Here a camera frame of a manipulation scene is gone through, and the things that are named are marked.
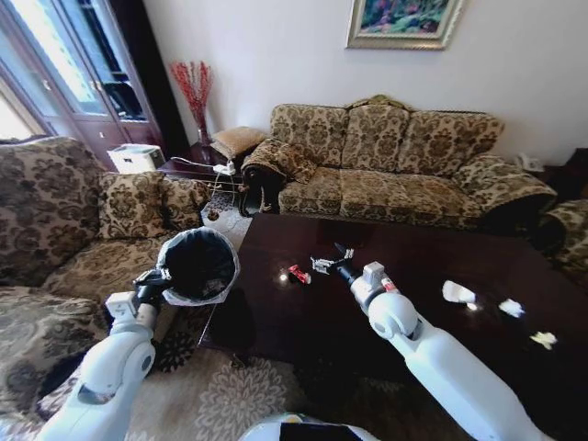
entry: glass cabinet door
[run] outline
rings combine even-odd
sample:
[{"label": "glass cabinet door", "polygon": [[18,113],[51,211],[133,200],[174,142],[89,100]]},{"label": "glass cabinet door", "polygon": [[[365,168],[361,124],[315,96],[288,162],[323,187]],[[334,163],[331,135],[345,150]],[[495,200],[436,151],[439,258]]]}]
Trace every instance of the glass cabinet door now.
[{"label": "glass cabinet door", "polygon": [[5,0],[74,114],[108,115],[51,0]]},{"label": "glass cabinet door", "polygon": [[9,32],[0,23],[0,60],[4,70],[12,81],[26,91],[33,105],[42,117],[57,117],[59,115],[55,95],[47,78],[26,62],[18,53],[17,48],[8,38]]},{"label": "glass cabinet door", "polygon": [[143,109],[133,89],[124,57],[121,56],[108,11],[97,0],[59,0],[98,80],[96,86],[110,100],[119,119],[145,121]]}]

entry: trash bag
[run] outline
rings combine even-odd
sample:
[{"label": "trash bag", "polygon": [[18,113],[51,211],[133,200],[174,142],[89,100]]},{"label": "trash bag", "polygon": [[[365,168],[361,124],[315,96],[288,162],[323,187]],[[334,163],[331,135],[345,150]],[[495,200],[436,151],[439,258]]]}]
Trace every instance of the trash bag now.
[{"label": "trash bag", "polygon": [[172,287],[164,297],[177,306],[222,303],[241,269],[231,242],[208,227],[180,232],[164,243],[156,267],[169,271]]}]

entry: armrest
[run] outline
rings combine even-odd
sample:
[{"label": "armrest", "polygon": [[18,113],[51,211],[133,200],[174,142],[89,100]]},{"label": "armrest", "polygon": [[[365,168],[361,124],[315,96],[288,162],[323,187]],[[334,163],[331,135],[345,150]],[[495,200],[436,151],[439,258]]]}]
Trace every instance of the armrest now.
[{"label": "armrest", "polygon": [[243,185],[262,194],[262,212],[279,213],[277,195],[288,180],[277,160],[277,149],[276,142],[265,140],[245,158],[241,167]]},{"label": "armrest", "polygon": [[475,156],[452,180],[478,202],[492,223],[528,225],[557,196],[549,186],[493,154]]},{"label": "armrest", "polygon": [[166,176],[162,181],[165,227],[183,231],[203,225],[200,213],[209,201],[210,192],[204,183]]},{"label": "armrest", "polygon": [[588,272],[588,199],[564,202],[546,213],[537,237],[546,241],[546,236],[559,262]]}]

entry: sofa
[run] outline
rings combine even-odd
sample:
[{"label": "sofa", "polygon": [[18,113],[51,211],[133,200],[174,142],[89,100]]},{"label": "sofa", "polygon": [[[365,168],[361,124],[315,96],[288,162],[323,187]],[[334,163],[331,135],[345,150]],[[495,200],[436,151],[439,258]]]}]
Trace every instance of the sofa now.
[{"label": "sofa", "polygon": [[[81,142],[63,137],[0,146],[0,179],[5,439],[38,428],[38,400],[107,335],[105,299],[132,290],[166,240],[201,225],[209,191],[158,172],[106,173]],[[174,313],[162,308],[156,340]]]},{"label": "sofa", "polygon": [[545,213],[531,243],[588,293],[588,199],[562,202]]},{"label": "sofa", "polygon": [[[242,168],[264,211],[513,232],[556,196],[489,153],[503,124],[485,113],[374,96],[347,107],[278,105],[270,124],[271,138]],[[311,174],[292,167],[300,152],[316,165]]]}]

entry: gold frame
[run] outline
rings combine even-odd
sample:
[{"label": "gold frame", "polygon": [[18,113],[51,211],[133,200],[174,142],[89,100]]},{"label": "gold frame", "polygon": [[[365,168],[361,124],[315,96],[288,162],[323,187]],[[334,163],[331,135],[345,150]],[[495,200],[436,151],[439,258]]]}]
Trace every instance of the gold frame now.
[{"label": "gold frame", "polygon": [[347,32],[347,48],[357,49],[417,49],[442,51],[447,47],[467,0],[449,0],[450,12],[439,25],[436,34],[409,37],[410,34],[361,34],[361,17],[366,0],[354,0]]}]

